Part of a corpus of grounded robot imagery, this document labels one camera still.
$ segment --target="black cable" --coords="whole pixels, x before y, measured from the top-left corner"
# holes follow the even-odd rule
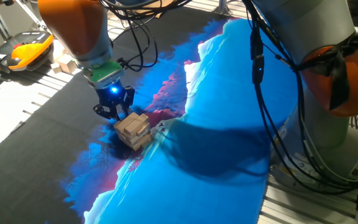
[[[287,63],[292,67],[295,68],[295,64],[293,63],[293,61],[291,60],[291,58],[286,54],[286,52],[284,51],[284,49],[282,48],[281,44],[279,43],[278,39],[276,37],[272,37],[272,30],[269,29],[269,27],[262,21],[262,19],[259,17],[258,13],[256,12],[256,9],[254,8],[253,4],[251,3],[251,1],[246,1],[243,0],[244,4],[246,5],[247,10],[250,9],[250,14],[252,17],[252,23],[253,23],[253,27],[255,27],[255,24],[258,22],[259,26],[262,29],[262,31],[268,36],[268,38],[272,41],[272,43],[276,46],[276,48],[283,54],[283,56],[286,58]],[[297,79],[297,84],[298,84],[298,115],[299,115],[299,123],[300,123],[300,133],[301,133],[301,138],[302,138],[302,145],[303,145],[303,149],[305,150],[305,154],[306,156],[308,156],[308,151],[306,150],[306,146],[305,143],[303,142],[305,140],[305,135],[304,135],[304,127],[303,124],[301,122],[301,119],[304,119],[304,114],[305,114],[305,108],[304,108],[304,101],[303,101],[303,86],[301,83],[301,78],[300,78],[300,74],[298,71],[296,71],[295,69],[293,69],[294,72],[296,73],[296,79]],[[319,167],[314,166],[314,158],[309,157],[308,156],[308,160],[309,163],[312,165],[312,167],[315,169],[315,171],[317,173],[319,173],[319,175],[325,179],[327,179],[328,181],[331,182],[335,182],[336,184],[338,182],[333,181],[331,178],[329,178],[328,176],[325,175],[325,173],[322,172],[322,170]],[[345,185],[343,183],[339,183],[344,187],[350,187],[351,185]]]
[[[147,25],[144,25],[144,27],[147,29],[147,31],[149,32],[150,36],[153,39],[154,42],[154,49],[155,49],[155,59],[154,62],[151,65],[144,65],[144,68],[151,68],[153,67],[157,62],[158,62],[158,47],[157,47],[157,41],[155,40],[155,37],[153,35],[153,33],[150,31],[150,29],[147,27]]]
[[[185,4],[189,3],[190,1],[191,0],[177,0],[177,1],[171,2],[170,4],[168,4],[167,6],[164,6],[164,7],[146,7],[146,5],[156,2],[156,0],[145,2],[142,4],[135,5],[135,6],[119,6],[117,4],[113,4],[113,3],[109,2],[107,0],[100,0],[102,5],[106,8],[108,8],[119,19],[131,20],[131,21],[143,20],[148,17],[156,16],[156,15],[158,15],[160,13],[164,13],[168,10],[182,7]],[[130,10],[144,10],[145,12],[132,13],[132,12],[129,12]]]
[[[140,65],[139,65],[138,69],[133,69],[130,65],[127,65],[127,67],[134,72],[139,72],[143,69],[143,53],[142,53],[142,49],[140,47],[139,41],[137,40],[136,34],[134,32],[134,28],[132,27],[132,24],[129,20],[128,20],[128,23],[129,23],[129,28],[131,29],[131,32],[132,32],[132,36],[134,37],[134,40],[135,40],[137,50],[139,51]]]
[[[267,122],[266,122],[266,117],[265,117],[265,111],[263,109],[263,105],[261,103],[261,98],[263,98],[263,96],[261,95],[262,91],[260,89],[260,85],[259,84],[255,84],[255,91],[257,93],[257,99],[258,99],[258,104],[259,104],[259,110],[260,110],[260,114],[262,115],[262,120],[263,120],[263,123],[264,123],[264,126],[265,126],[265,130],[267,132],[267,135],[270,139],[270,141],[272,142],[272,146],[278,156],[278,158],[281,160],[282,164],[284,165],[285,169],[287,170],[287,172],[291,175],[291,177],[298,183],[300,184],[302,187],[312,191],[312,192],[315,192],[315,193],[319,193],[319,194],[326,194],[326,195],[339,195],[339,194],[344,194],[344,193],[348,193],[348,192],[351,192],[355,189],[357,189],[358,187],[354,187],[354,188],[351,188],[351,189],[347,189],[347,190],[342,190],[342,191],[338,191],[338,192],[326,192],[326,191],[320,191],[320,190],[316,190],[316,189],[313,189],[309,186],[307,186],[306,184],[304,184],[302,181],[300,181],[291,171],[291,169],[288,167],[288,165],[285,163],[284,161],[284,158],[282,157],[282,155],[280,154],[280,151],[278,150],[278,147],[276,144],[274,144],[274,139],[273,139],[273,136],[272,134],[270,133],[270,130],[269,130],[269,126],[267,125]]]
[[[146,35],[146,38],[147,38],[147,46],[145,47],[145,49],[142,51],[142,53],[139,53],[138,55],[136,56],[133,56],[132,58],[130,58],[127,63],[129,64],[131,61],[133,61],[135,58],[139,57],[141,54],[144,54],[146,52],[147,49],[149,49],[150,47],[150,37],[148,35],[148,33],[146,32],[145,29],[143,29],[143,27],[141,27],[137,22],[133,21],[133,23],[137,24],[138,27],[140,27],[143,31],[143,33]]]
[[[151,17],[150,19],[148,19],[146,22],[143,22],[143,24],[141,24],[140,26],[144,26],[146,25],[146,23],[150,22],[151,20],[153,20],[155,18],[155,16]],[[134,30],[136,30],[137,28],[139,28],[139,26],[134,26],[133,27]],[[131,29],[129,27],[127,27],[126,29],[124,29],[123,32],[121,32],[120,34],[118,34],[118,36],[116,38],[114,38],[114,40],[112,40],[112,42],[114,43],[114,41],[116,41],[120,36],[124,35],[126,32],[131,31]]]

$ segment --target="orange object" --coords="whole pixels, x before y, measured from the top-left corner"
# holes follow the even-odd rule
[[[39,0],[38,9],[48,28],[73,55],[84,55],[96,45],[103,24],[97,0]]]
[[[327,52],[331,47],[323,47],[310,54],[305,61],[318,57]],[[329,110],[329,101],[331,99],[331,90],[333,78],[312,72],[312,68],[307,68],[301,73],[304,81],[314,97],[319,101],[320,105],[330,114],[334,116],[355,116],[358,115],[358,51],[345,58],[347,78],[349,80],[349,99],[341,106],[333,110]]]

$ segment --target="jenga block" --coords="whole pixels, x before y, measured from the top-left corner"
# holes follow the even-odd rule
[[[62,72],[62,69],[60,68],[59,63],[53,63],[50,65],[52,67],[52,70],[55,74],[58,74],[59,72]]]
[[[116,129],[117,133],[121,134],[124,132],[124,129],[126,128],[126,126],[131,124],[138,117],[139,117],[139,115],[137,115],[136,113],[131,113],[128,117],[123,119],[120,123],[117,122],[114,125],[114,128]]]
[[[132,149],[136,151],[140,147],[146,147],[153,141],[153,139],[154,139],[154,137],[151,133],[146,134],[145,136],[143,136],[142,138],[139,139],[139,142],[136,145],[132,146]]]
[[[146,114],[142,114],[125,128],[125,133],[127,133],[130,137],[133,137],[136,135],[136,131],[148,122],[149,117]]]
[[[150,131],[150,124],[149,124],[149,123],[143,125],[140,129],[138,129],[138,130],[136,131],[136,135],[137,135],[137,136],[142,136],[142,135],[144,135],[144,133],[146,133],[147,131]]]
[[[136,136],[136,135],[135,135],[135,137],[132,138],[132,139],[127,138],[124,134],[120,134],[119,136],[121,136],[122,138],[124,138],[125,141],[129,142],[129,144],[131,144],[131,146],[133,146],[133,145],[137,144],[137,143],[139,142],[139,140],[140,140],[143,136],[145,136],[145,135],[147,135],[147,134],[150,134],[150,133],[151,133],[151,131],[149,130],[148,132],[143,133],[143,135],[141,135],[141,136]]]
[[[65,73],[71,74],[77,69],[77,65],[73,62],[72,57],[67,54],[61,56],[57,62]]]
[[[125,143],[125,145],[129,146],[129,147],[132,147],[132,144],[126,139],[124,138],[122,135],[118,134],[118,138],[123,142]]]

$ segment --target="stack of wooden blocks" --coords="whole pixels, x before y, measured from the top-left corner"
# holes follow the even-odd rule
[[[149,145],[154,137],[150,131],[149,117],[145,114],[131,113],[114,125],[119,139],[133,150]]]

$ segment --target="yellow object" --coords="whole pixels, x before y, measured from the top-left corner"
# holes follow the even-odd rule
[[[25,44],[16,48],[12,52],[12,58],[19,58],[22,61],[18,65],[10,66],[9,69],[15,70],[27,66],[34,61],[42,52],[44,52],[50,44],[53,42],[53,36],[51,35],[42,44]]]

